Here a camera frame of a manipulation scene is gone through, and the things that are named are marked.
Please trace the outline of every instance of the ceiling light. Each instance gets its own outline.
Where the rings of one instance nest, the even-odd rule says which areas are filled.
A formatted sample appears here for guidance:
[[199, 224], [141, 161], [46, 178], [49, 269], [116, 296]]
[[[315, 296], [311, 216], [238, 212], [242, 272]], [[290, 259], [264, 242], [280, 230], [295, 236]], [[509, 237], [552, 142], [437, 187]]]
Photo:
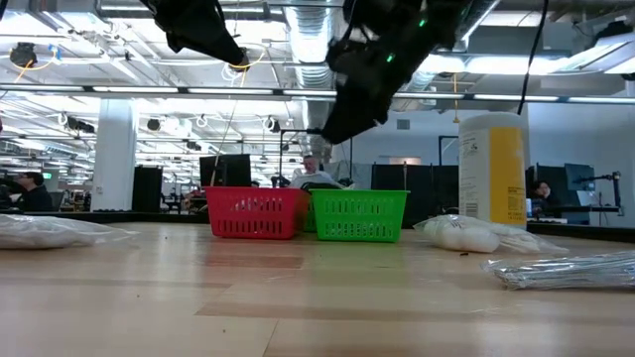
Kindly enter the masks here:
[[419, 66], [418, 70], [426, 72], [460, 73], [465, 71], [462, 59], [450, 56], [430, 55]]
[[41, 84], [1, 84], [1, 90], [24, 90], [24, 91], [62, 91], [73, 92], [83, 91], [83, 87], [76, 85], [41, 85]]
[[138, 86], [95, 86], [92, 87], [97, 92], [115, 93], [178, 93], [175, 87], [138, 87]]
[[630, 74], [635, 73], [635, 58], [629, 59], [622, 64], [619, 64], [605, 73], [607, 74]]
[[243, 94], [243, 95], [271, 95], [272, 89], [249, 89], [249, 88], [189, 88], [192, 94]]
[[453, 93], [414, 93], [414, 92], [397, 92], [394, 95], [394, 98], [409, 98], [409, 99], [452, 99], [452, 100], [460, 100], [463, 99], [464, 94], [453, 94]]
[[571, 97], [569, 103], [592, 103], [592, 104], [635, 104], [635, 98], [616, 97]]
[[[475, 57], [467, 62], [465, 71], [478, 74], [525, 74], [529, 59], [526, 57]], [[557, 69], [555, 59], [535, 58], [530, 74], [549, 74]]]
[[310, 89], [286, 89], [283, 90], [285, 95], [301, 95], [301, 96], [330, 96], [334, 97], [337, 93], [334, 90], [310, 90]]
[[[505, 94], [475, 94], [475, 100], [497, 100], [497, 101], [519, 101], [521, 99], [520, 95], [505, 95]], [[525, 97], [527, 101], [534, 102], [553, 102], [557, 101], [559, 98], [556, 96], [548, 96], [548, 95], [527, 95]]]
[[595, 46], [568, 59], [558, 59], [555, 71], [580, 70], [619, 50], [626, 43]]
[[101, 11], [148, 11], [145, 6], [123, 6], [123, 5], [103, 5]]
[[47, 148], [45, 145], [38, 142], [34, 142], [33, 140], [14, 139], [14, 141], [16, 142], [17, 146], [21, 148], [25, 148], [25, 149], [43, 151], [44, 149]]

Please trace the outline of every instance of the desk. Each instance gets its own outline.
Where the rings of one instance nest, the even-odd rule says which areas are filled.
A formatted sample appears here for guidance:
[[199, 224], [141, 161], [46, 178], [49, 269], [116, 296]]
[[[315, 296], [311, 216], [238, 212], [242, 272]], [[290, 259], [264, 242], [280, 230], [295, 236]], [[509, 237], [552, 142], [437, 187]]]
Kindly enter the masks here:
[[527, 222], [540, 222], [540, 223], [560, 223], [567, 224], [569, 223], [564, 218], [527, 218]]
[[590, 213], [590, 212], [619, 213], [619, 207], [616, 207], [616, 206], [556, 206], [556, 207], [550, 207], [548, 212], [554, 212], [554, 213]]
[[[116, 226], [140, 234], [92, 248], [0, 251], [4, 355], [635, 353], [632, 293], [507, 292], [478, 267], [501, 256], [460, 257], [411, 231], [392, 245], [215, 239], [203, 224]], [[634, 248], [550, 240], [573, 254]]]

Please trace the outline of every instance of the bottle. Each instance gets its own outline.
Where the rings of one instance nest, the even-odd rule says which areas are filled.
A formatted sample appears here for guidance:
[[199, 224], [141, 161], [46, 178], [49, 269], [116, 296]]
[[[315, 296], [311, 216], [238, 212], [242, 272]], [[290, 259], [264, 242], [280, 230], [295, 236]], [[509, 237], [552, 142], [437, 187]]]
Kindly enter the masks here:
[[522, 128], [523, 120], [513, 113], [488, 113], [461, 121], [460, 214], [527, 227]]

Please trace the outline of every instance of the black partition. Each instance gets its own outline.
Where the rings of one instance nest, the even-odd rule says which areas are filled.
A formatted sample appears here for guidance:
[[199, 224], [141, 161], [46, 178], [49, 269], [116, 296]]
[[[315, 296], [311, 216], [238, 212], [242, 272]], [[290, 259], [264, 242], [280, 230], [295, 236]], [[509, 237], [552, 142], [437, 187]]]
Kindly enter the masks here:
[[432, 169], [437, 213], [458, 208], [458, 166], [437, 166]]
[[435, 213], [435, 196], [431, 167], [373, 165], [372, 189], [408, 190], [404, 227], [428, 219]]
[[162, 168], [135, 168], [132, 188], [132, 210], [135, 212], [161, 212]]

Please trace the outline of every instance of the man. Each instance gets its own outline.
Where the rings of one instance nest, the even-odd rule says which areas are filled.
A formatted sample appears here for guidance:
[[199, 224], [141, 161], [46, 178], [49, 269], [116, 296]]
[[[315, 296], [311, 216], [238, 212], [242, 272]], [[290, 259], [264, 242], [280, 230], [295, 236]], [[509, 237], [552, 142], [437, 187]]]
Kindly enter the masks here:
[[40, 173], [24, 173], [18, 176], [17, 183], [22, 188], [22, 201], [19, 206], [25, 212], [52, 212], [53, 200], [44, 186], [44, 177]]
[[305, 172], [295, 173], [294, 178], [291, 181], [290, 187], [301, 188], [307, 183], [317, 183], [331, 185], [333, 188], [343, 188], [343, 186], [337, 183], [328, 173], [319, 171], [319, 161], [311, 155], [307, 155], [303, 158], [303, 166]]

